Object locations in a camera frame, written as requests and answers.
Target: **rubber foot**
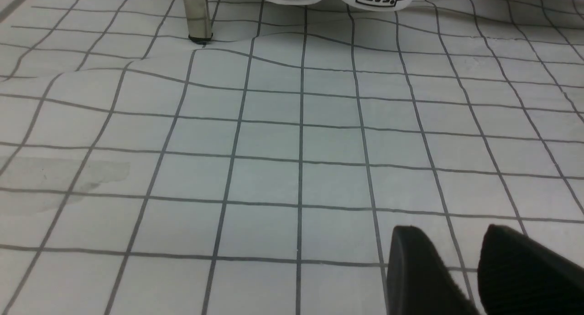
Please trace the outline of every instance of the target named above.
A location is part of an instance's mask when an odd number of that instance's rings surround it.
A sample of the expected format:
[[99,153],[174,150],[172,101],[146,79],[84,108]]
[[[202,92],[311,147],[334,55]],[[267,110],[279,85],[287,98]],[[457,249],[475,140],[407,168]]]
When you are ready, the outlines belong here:
[[188,35],[188,38],[190,39],[190,41],[192,41],[193,43],[196,43],[197,45],[206,45],[209,41],[211,41],[211,39],[213,38],[213,35],[211,34],[211,38],[196,38],[196,37],[191,37],[190,35]]

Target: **grid paper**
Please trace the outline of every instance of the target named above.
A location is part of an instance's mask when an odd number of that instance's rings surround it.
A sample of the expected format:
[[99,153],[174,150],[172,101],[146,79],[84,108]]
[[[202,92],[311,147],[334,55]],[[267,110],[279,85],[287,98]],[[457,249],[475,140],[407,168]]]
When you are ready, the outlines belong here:
[[27,0],[0,24],[3,315],[383,314],[391,230],[480,307],[488,224],[584,265],[584,3]]

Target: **water stain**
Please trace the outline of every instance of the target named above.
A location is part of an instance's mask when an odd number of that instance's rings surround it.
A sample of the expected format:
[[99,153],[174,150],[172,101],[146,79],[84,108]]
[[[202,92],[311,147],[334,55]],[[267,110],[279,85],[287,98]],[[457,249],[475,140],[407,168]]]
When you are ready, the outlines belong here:
[[[6,157],[0,157],[0,163],[6,160]],[[16,157],[0,176],[0,186],[66,191],[80,165],[81,160]],[[130,163],[90,160],[75,184],[75,192],[90,192],[102,184],[123,181],[129,173]],[[67,204],[81,199],[82,195],[71,195]],[[0,216],[28,216],[50,211],[59,207],[61,200],[62,195],[54,198],[46,194],[3,193],[0,196]]]

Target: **metal table leg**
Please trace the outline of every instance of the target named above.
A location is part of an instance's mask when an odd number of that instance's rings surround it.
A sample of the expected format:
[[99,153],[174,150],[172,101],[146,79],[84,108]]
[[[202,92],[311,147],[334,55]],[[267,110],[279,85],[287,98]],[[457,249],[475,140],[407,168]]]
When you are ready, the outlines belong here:
[[206,44],[211,40],[211,21],[207,0],[183,0],[188,38],[197,44]]

